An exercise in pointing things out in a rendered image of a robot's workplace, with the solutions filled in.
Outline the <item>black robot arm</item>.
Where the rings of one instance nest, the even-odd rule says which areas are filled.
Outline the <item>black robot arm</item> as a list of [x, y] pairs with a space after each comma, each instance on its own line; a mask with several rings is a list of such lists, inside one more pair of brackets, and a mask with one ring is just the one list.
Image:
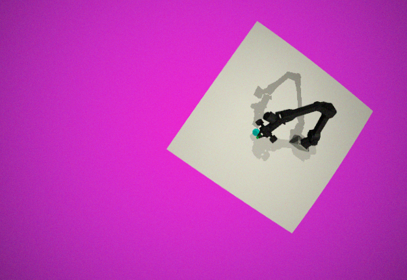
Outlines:
[[[294, 110], [292, 109], [287, 109], [279, 112], [266, 112], [263, 115], [263, 119], [271, 123], [275, 128], [278, 128], [281, 124], [285, 125], [285, 122], [289, 122], [291, 120], [294, 120], [296, 117], [309, 114], [311, 112], [321, 112], [322, 115], [319, 118], [316, 126], [314, 127], [313, 130], [309, 130], [308, 136], [301, 139], [301, 146], [304, 148], [308, 148], [310, 146], [316, 146], [318, 141], [320, 140], [321, 137], [321, 132], [324, 126], [326, 125], [326, 122], [330, 119], [333, 118], [336, 115], [336, 109], [332, 105], [332, 103], [327, 103], [327, 102], [319, 102], [316, 101], [311, 105], [306, 105], [300, 108], [296, 108]], [[280, 116], [281, 118], [280, 118]], [[269, 124], [264, 126], [260, 132], [264, 135], [269, 137], [272, 133], [273, 128], [269, 127]]]

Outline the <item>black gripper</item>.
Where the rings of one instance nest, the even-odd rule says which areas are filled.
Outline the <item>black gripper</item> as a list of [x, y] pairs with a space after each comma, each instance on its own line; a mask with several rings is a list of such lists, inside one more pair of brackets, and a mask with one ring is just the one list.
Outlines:
[[[262, 128], [264, 128], [264, 121], [262, 120], [262, 119], [259, 119], [259, 120], [257, 120], [256, 121], [256, 124], [258, 125], [258, 126], [261, 126], [259, 129], [260, 130], [262, 130]], [[269, 124], [269, 127], [270, 128], [273, 128], [273, 130], [275, 130], [276, 128], [271, 124], [271, 123], [268, 123]], [[272, 130], [272, 131], [273, 131]], [[258, 133], [258, 135], [257, 136], [259, 136], [261, 134], [261, 132], [259, 131], [259, 133]], [[259, 138], [263, 138], [263, 137], [267, 137], [267, 136], [260, 136]], [[270, 135], [269, 136], [270, 138], [269, 138], [269, 140], [271, 141], [271, 143], [275, 143], [275, 141], [277, 141], [278, 139], [276, 138], [276, 136], [274, 135], [274, 136], [272, 136], [272, 135]], [[268, 137], [267, 137], [268, 138]]]

